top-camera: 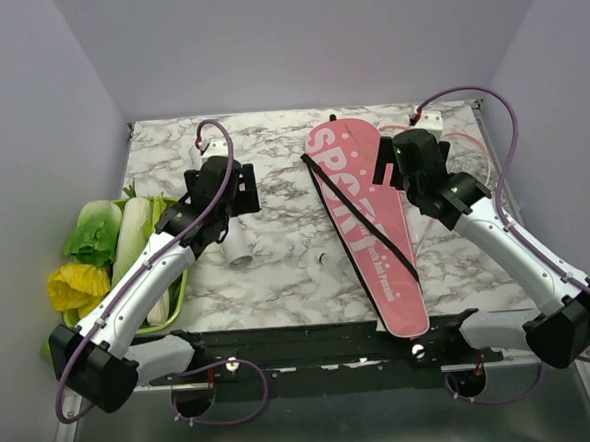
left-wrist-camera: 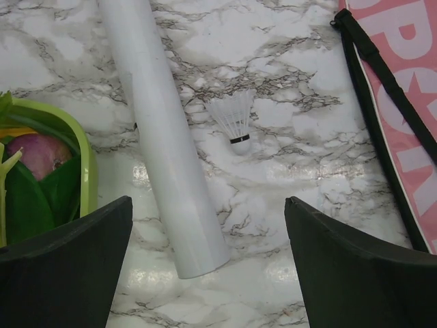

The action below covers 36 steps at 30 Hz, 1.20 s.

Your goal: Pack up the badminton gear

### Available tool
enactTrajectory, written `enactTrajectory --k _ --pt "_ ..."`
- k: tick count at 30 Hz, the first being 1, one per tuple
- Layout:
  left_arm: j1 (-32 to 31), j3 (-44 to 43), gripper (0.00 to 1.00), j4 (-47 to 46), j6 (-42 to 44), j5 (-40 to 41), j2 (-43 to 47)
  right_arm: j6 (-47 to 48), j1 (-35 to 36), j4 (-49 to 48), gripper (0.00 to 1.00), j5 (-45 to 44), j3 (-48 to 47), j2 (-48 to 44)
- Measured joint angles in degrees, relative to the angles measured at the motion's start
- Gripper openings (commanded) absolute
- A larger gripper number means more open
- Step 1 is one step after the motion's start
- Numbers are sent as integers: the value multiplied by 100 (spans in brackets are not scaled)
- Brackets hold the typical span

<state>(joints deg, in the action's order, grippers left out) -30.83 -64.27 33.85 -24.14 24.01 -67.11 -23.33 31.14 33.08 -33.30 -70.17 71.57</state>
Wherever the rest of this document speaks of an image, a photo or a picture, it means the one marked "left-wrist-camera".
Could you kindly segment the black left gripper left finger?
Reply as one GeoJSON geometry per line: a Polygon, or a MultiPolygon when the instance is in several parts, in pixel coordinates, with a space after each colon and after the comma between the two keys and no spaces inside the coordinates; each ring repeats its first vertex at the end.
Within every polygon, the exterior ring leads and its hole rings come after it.
{"type": "Polygon", "coordinates": [[[132,230],[132,199],[1,248],[2,327],[105,327],[132,230]]]}

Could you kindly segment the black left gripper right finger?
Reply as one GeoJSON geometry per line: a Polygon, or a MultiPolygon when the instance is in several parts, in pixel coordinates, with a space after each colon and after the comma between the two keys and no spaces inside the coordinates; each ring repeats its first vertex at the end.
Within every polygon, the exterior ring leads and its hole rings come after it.
{"type": "Polygon", "coordinates": [[[435,327],[436,256],[388,243],[297,197],[285,222],[311,327],[435,327]]]}

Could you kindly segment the white feather shuttlecock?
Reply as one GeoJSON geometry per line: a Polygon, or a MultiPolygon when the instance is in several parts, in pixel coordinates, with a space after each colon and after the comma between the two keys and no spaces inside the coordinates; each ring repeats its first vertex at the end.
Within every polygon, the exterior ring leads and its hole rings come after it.
{"type": "Polygon", "coordinates": [[[253,90],[242,90],[205,103],[207,112],[226,134],[237,155],[246,154],[251,147],[249,118],[254,96],[253,90]]]}

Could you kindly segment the pink racket bag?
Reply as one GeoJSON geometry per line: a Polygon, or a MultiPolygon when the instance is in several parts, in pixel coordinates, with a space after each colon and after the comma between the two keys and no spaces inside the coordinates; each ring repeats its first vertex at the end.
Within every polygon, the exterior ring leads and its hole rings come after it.
{"type": "Polygon", "coordinates": [[[436,253],[436,2],[340,1],[352,84],[412,246],[436,253]]]}

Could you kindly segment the white shuttlecock tube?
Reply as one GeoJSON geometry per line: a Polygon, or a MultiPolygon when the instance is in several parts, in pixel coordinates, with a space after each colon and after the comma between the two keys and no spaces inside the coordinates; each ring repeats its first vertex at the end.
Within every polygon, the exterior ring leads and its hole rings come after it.
{"type": "Polygon", "coordinates": [[[99,1],[98,7],[178,276],[213,272],[230,252],[150,3],[99,1]]]}

